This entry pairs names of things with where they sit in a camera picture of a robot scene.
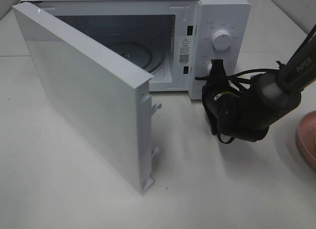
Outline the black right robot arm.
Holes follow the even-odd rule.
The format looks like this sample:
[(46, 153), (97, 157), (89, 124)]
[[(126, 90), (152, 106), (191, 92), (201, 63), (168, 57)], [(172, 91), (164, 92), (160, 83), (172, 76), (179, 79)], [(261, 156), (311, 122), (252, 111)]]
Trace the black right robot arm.
[(300, 105), (301, 92), (316, 79), (316, 29), (286, 64), (278, 69), (252, 69), (228, 76), (222, 59), (211, 62), (204, 80), (202, 105), (212, 135), (226, 144), (234, 139), (262, 140), (269, 127)]

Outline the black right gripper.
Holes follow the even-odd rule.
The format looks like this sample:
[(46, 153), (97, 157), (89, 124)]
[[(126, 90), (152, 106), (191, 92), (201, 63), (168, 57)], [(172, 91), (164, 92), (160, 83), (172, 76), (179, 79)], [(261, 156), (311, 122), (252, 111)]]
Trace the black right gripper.
[(211, 133), (223, 143), (234, 139), (256, 142), (262, 140), (268, 128), (256, 129), (241, 123), (242, 111), (238, 107), (239, 91), (230, 86), (223, 59), (212, 59), (210, 76), (202, 88), (202, 105), (208, 117)]

